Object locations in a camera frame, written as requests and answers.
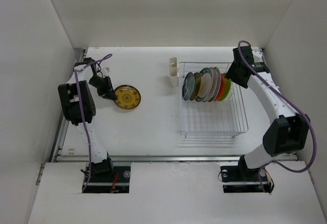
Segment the white plate sunburst pattern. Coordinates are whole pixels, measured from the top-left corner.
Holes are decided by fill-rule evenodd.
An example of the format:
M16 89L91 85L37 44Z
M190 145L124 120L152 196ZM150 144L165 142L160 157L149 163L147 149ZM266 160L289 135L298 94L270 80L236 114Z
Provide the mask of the white plate sunburst pattern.
M205 98L205 102L212 102L216 98L219 88L220 88L220 83L221 83L221 73L217 67L211 68L212 73L214 75L213 77L213 90L210 90L208 96Z

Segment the amber patterned plate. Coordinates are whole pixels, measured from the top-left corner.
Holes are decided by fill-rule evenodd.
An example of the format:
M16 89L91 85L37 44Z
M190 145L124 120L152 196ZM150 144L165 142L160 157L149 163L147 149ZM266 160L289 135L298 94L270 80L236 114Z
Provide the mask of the amber patterned plate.
M201 89L201 75L200 75L200 73L199 72L194 73L194 78L195 78L194 89L193 89L193 92L192 92L192 94L190 96L190 101L194 101L198 97L200 89Z

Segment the orange plate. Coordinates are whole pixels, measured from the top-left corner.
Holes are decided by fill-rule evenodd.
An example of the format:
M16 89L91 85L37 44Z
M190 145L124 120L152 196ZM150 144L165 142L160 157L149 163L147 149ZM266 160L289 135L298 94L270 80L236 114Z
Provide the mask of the orange plate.
M219 88L219 91L218 91L214 101L218 101L221 98L223 91L224 91L224 87L225 87L225 77L223 74L221 74L220 88Z

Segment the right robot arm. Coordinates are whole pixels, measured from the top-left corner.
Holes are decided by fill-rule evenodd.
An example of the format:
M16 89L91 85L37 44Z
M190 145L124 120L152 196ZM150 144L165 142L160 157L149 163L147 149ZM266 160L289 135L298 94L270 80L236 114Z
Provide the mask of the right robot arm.
M250 46L233 49L233 62L225 77L243 88L251 89L270 121L261 145L239 159L237 175L248 181L280 154L302 150L310 120L285 99L265 63L255 62Z

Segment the dark green patterned plate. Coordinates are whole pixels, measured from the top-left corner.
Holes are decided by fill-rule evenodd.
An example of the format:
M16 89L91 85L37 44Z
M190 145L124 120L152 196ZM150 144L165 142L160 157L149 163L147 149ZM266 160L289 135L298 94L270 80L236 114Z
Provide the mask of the dark green patterned plate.
M187 73L182 86L182 98L184 101L188 101L193 93L195 86L194 73Z

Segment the white plate teal rim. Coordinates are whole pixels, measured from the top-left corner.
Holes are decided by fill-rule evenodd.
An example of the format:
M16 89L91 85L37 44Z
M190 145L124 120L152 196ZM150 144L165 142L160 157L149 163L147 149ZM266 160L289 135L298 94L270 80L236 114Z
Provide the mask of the white plate teal rim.
M210 90L212 88L213 72L210 68L203 68L200 71L200 77L201 77L201 87L200 87L199 94L196 98L197 102L204 101L205 98L209 95Z

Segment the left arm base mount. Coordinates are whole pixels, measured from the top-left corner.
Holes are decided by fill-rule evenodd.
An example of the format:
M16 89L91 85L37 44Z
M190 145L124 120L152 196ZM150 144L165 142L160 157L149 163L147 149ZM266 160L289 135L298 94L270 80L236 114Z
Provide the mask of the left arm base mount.
M82 193L129 193L131 165L115 166L113 175L92 176L88 184L88 168L81 172L84 174Z

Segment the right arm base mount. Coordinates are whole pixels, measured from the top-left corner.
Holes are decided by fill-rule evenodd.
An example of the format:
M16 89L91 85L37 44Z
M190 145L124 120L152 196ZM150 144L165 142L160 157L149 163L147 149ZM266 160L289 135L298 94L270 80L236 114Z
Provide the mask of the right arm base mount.
M275 184L265 169L242 175L237 165L222 165L218 179L224 193L272 193Z

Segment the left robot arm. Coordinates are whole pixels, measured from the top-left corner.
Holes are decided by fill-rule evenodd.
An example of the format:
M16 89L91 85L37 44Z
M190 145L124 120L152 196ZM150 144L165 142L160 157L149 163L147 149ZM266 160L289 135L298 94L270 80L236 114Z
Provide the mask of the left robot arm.
M91 178L98 176L106 182L114 177L114 166L95 133L97 111L90 87L94 87L103 99L116 101L118 98L107 71L100 68L100 63L92 58L75 63L72 77L58 86L58 93L65 119L81 129L87 143L89 165L85 174Z

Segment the lime green plate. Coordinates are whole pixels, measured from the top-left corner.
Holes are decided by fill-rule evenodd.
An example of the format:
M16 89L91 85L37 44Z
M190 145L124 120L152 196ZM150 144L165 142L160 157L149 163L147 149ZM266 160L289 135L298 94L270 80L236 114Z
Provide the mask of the lime green plate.
M218 101L223 101L224 99L227 98L227 96L230 92L231 86L232 86L231 81L225 77L226 73L223 73L223 76L224 76L224 80L225 80L225 86L224 86L223 93L222 93L221 97L218 99Z

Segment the olive yellow plate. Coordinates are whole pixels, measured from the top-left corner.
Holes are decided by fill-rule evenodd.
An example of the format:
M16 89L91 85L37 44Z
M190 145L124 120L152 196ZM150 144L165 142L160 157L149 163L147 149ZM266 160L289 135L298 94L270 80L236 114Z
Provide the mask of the olive yellow plate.
M141 94L134 86L131 85L120 85L114 93L117 97L114 103L122 109L131 110L135 109L141 103Z

